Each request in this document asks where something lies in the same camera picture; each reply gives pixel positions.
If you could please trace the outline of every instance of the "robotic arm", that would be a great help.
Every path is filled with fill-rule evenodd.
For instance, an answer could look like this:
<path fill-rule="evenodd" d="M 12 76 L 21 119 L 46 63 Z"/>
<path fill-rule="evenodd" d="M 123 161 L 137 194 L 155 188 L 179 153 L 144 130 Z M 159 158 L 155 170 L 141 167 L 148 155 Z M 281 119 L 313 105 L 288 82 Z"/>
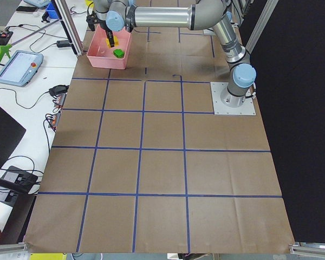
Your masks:
<path fill-rule="evenodd" d="M 237 35 L 226 11 L 230 0 L 196 0 L 190 7 L 140 7 L 135 0 L 94 0 L 94 10 L 87 17 L 92 30 L 99 23 L 114 47 L 112 31 L 124 27 L 131 32 L 134 27 L 178 27 L 203 30 L 212 27 L 226 53 L 230 67 L 230 82 L 222 94 L 223 102 L 239 107 L 247 90 L 254 83 L 256 72 L 249 65 L 249 54 L 238 42 Z"/>

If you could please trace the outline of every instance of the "table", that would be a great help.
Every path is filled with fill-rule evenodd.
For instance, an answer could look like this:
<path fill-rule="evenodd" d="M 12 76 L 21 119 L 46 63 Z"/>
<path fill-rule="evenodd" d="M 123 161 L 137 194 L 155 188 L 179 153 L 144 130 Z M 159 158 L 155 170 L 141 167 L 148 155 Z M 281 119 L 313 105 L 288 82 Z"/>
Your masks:
<path fill-rule="evenodd" d="M 86 10 L 86 5 L 83 0 L 69 0 L 67 1 L 69 6 L 72 7 L 75 5 L 75 10 L 82 12 Z M 34 17 L 32 14 L 24 13 L 14 13 L 11 20 L 8 23 L 10 25 L 18 25 L 22 23 L 44 26 L 41 23 L 41 16 L 44 11 L 40 10 L 39 16 Z M 77 15 L 73 18 L 77 31 L 80 35 L 80 38 L 85 37 L 85 32 L 87 29 L 87 24 L 85 22 L 86 14 Z M 31 27 L 27 25 L 27 28 L 35 29 L 36 27 Z M 20 38 L 31 33 L 29 30 L 24 30 L 21 28 L 11 28 L 14 32 L 11 41 L 14 42 Z M 56 23 L 47 28 L 46 33 L 65 37 L 64 30 L 62 29 L 59 23 Z M 32 36 L 31 38 L 13 46 L 11 52 L 15 50 L 29 50 L 29 46 L 33 41 L 41 37 L 41 34 Z M 56 40 L 61 40 L 60 38 L 44 35 L 42 40 L 37 42 L 33 46 L 33 50 L 41 50 L 44 47 L 56 42 Z M 32 78 L 31 82 L 26 87 L 14 87 L 10 85 L 0 84 L 0 88 L 10 88 L 14 89 L 17 92 L 18 103 L 25 106 L 30 106 L 34 104 L 36 99 L 49 88 L 59 85 L 59 84 L 70 84 L 72 74 L 77 62 L 77 57 L 74 55 L 71 48 L 58 49 L 56 47 L 51 47 L 46 49 L 43 53 L 44 62 L 41 68 L 38 70 L 38 73 Z M 2 60 L 2 63 L 6 63 L 8 57 L 5 56 Z M 43 129 L 42 122 L 44 120 L 44 115 L 47 113 L 52 113 L 53 103 L 52 97 L 45 95 L 37 105 L 30 110 L 23 109 L 16 105 L 15 96 L 13 92 L 7 90 L 0 90 L 0 106 L 8 112 L 15 120 L 17 120 L 24 128 L 27 129 L 22 141 L 19 143 L 17 148 L 14 150 L 12 157 L 17 155 L 25 155 L 35 162 L 36 169 L 44 171 L 47 159 L 48 159 L 48 146 L 47 139 Z M 54 132 L 50 129 L 47 129 L 47 135 L 52 143 L 54 138 Z M 3 168 L 15 165 L 21 169 L 30 169 L 31 162 L 24 158 L 15 158 L 7 162 Z M 38 185 L 35 185 L 30 193 L 34 193 L 38 190 Z M 11 207 L 3 206 L 0 203 L 0 228 L 3 229 L 6 220 L 11 212 Z"/>

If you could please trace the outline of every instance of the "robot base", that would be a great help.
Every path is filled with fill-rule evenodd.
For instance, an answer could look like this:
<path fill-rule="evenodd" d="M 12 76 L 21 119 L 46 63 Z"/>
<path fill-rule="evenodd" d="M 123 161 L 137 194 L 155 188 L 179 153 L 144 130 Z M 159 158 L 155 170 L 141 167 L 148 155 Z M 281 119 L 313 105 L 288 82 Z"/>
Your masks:
<path fill-rule="evenodd" d="M 220 94 L 228 86 L 227 82 L 211 82 L 213 109 L 215 115 L 256 115 L 252 98 L 245 99 L 240 107 L 232 108 L 225 105 Z"/>

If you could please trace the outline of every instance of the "green clamp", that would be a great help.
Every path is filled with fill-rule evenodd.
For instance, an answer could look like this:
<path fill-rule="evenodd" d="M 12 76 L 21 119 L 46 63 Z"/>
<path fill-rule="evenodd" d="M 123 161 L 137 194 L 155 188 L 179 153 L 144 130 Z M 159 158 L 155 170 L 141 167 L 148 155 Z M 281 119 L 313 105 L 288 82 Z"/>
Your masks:
<path fill-rule="evenodd" d="M 11 56 L 10 56 L 10 48 L 11 47 L 12 47 L 12 45 L 10 45 L 10 44 L 0 45 L 0 62 L 5 54 L 8 56 L 8 58 L 11 58 Z"/>
<path fill-rule="evenodd" d="M 117 58 L 121 59 L 121 58 L 124 57 L 125 52 L 124 52 L 122 49 L 115 49 L 115 50 L 113 51 L 113 54 L 114 54 L 114 56 L 116 56 Z"/>

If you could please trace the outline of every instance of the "smartphone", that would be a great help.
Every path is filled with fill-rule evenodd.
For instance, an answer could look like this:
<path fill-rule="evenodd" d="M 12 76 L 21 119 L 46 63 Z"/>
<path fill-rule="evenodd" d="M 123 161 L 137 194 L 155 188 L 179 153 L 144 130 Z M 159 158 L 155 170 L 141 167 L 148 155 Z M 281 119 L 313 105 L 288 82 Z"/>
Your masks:
<path fill-rule="evenodd" d="M 37 7 L 34 6 L 18 6 L 16 9 L 17 12 L 35 12 L 37 11 Z"/>

